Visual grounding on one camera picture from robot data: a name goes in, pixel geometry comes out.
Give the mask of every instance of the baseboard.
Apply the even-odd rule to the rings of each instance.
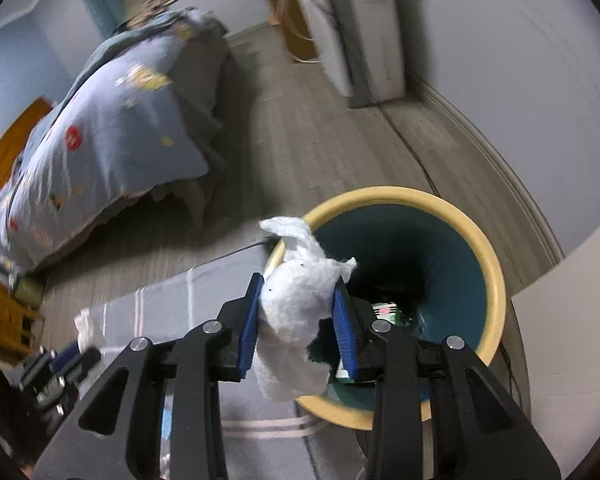
[[[461,130],[466,138],[479,150],[489,161],[493,169],[501,177],[502,181],[509,187],[515,199],[520,204],[526,217],[533,226],[538,239],[540,240],[544,251],[552,263],[557,265],[564,259],[562,248],[555,237],[551,226],[540,211],[540,208],[534,201],[531,194],[526,190],[525,185],[511,169],[507,161],[500,155],[493,145],[486,139],[475,125],[469,121],[463,114],[449,103],[440,93],[432,88],[428,83],[412,78],[412,81],[420,89],[419,96],[435,107],[441,113],[445,114],[449,120],[453,121]]]
[[[259,23],[257,25],[253,25],[253,27],[245,28],[244,30],[241,30],[240,32],[236,32],[235,34],[232,34],[229,32],[225,36],[225,38],[226,38],[227,42],[229,43],[229,46],[231,46],[236,43],[239,43],[241,40],[244,39],[245,36],[248,36],[249,34],[256,32],[257,30],[260,30],[261,28],[265,28],[265,27],[270,27],[269,23],[267,23],[267,22]]]

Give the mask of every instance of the floor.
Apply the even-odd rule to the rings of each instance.
[[[350,110],[316,64],[296,64],[272,28],[232,40],[234,59],[219,91],[223,130],[214,140],[228,166],[195,232],[184,204],[142,199],[81,248],[46,271],[43,343],[61,348],[75,337],[82,308],[159,282],[262,237],[257,220],[303,213],[336,194],[365,186],[431,192],[427,179],[376,108]],[[519,195],[455,120],[451,106],[413,97],[386,106],[419,154],[443,198],[469,215],[493,244],[509,294],[553,264]],[[509,302],[504,346],[529,410],[522,341]],[[501,354],[493,368],[509,387]]]

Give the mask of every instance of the wooden nightstand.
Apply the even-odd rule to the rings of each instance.
[[[0,284],[0,358],[17,362],[36,347],[32,329],[35,322],[44,323],[45,317],[10,298]]]

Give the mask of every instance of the crumpled tissue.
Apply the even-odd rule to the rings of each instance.
[[[318,322],[331,317],[336,282],[340,277],[349,281],[356,260],[327,258],[301,218],[270,218],[260,227],[282,237],[285,254],[260,296],[253,359],[258,385],[263,396],[275,402],[319,395],[330,369],[309,361],[307,346],[318,335]]]
[[[82,309],[80,314],[74,317],[74,324],[78,331],[78,348],[81,354],[84,354],[84,351],[90,346],[102,348],[106,345],[104,336],[91,317],[88,308]]]

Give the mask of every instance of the gray rug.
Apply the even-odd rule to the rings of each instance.
[[[262,272],[268,256],[266,245],[256,244],[90,309],[106,341],[104,363],[109,365],[135,337],[162,342],[215,319],[224,302],[244,295],[251,275]],[[353,431],[302,412],[293,402],[265,400],[253,371],[239,384],[221,383],[220,404],[231,480],[362,476],[363,457]],[[165,456],[169,427],[170,412],[165,410]]]

